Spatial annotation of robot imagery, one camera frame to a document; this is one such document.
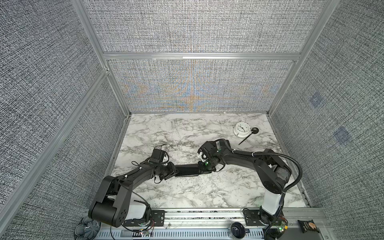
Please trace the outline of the black screen purple phone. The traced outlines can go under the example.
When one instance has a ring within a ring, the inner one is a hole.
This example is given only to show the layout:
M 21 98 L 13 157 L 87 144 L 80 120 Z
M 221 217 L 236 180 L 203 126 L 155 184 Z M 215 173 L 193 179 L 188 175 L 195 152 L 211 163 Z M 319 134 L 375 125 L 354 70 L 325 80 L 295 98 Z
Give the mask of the black screen purple phone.
M 218 139 L 218 140 L 215 140 L 215 144 L 216 144 L 216 148 L 217 148 L 217 151 L 219 152 L 221 149 L 227 149 L 227 150 L 231 150 L 231 146 L 230 146 L 230 143 L 228 140 L 226 139 Z

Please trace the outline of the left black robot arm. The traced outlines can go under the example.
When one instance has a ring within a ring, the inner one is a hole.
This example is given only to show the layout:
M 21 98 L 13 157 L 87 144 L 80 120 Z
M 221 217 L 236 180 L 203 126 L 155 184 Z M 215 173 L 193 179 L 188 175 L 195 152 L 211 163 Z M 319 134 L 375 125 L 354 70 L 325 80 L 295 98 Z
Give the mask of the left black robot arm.
M 106 176 L 89 208 L 88 217 L 117 228 L 128 215 L 131 196 L 138 185 L 155 176 L 167 180 L 178 173 L 171 162 L 163 165 L 144 161 L 126 174 Z

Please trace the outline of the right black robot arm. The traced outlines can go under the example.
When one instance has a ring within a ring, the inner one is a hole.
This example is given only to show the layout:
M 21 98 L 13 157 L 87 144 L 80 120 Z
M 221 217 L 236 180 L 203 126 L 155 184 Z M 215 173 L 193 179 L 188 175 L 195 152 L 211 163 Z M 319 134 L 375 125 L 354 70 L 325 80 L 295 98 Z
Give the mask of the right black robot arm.
M 236 165 L 257 172 L 265 188 L 264 200 L 259 210 L 260 221 L 272 225 L 283 211 L 285 195 L 300 182 L 303 171 L 293 158 L 271 149 L 263 152 L 245 152 L 232 148 L 200 147 L 198 155 L 202 166 L 200 173 L 212 173 L 217 165 Z

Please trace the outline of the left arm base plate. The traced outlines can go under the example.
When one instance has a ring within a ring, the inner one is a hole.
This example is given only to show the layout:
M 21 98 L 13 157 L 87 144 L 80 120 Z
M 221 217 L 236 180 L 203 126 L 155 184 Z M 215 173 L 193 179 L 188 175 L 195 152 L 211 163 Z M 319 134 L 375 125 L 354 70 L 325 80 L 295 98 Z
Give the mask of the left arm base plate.
M 165 213 L 166 211 L 164 210 L 154 210 L 147 221 L 145 221 L 145 219 L 125 220 L 123 226 L 146 228 L 154 224 L 155 227 L 163 227 L 165 222 Z

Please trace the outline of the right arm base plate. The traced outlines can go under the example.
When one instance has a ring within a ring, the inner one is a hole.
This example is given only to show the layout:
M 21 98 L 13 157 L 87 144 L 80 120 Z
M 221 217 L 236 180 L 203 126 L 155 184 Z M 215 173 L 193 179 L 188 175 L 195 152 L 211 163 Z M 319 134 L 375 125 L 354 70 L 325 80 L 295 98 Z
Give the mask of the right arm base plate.
M 250 210 L 248 208 L 244 208 L 242 210 L 242 213 L 244 215 L 244 219 L 247 226 L 263 226 L 264 225 L 261 222 L 258 210 Z

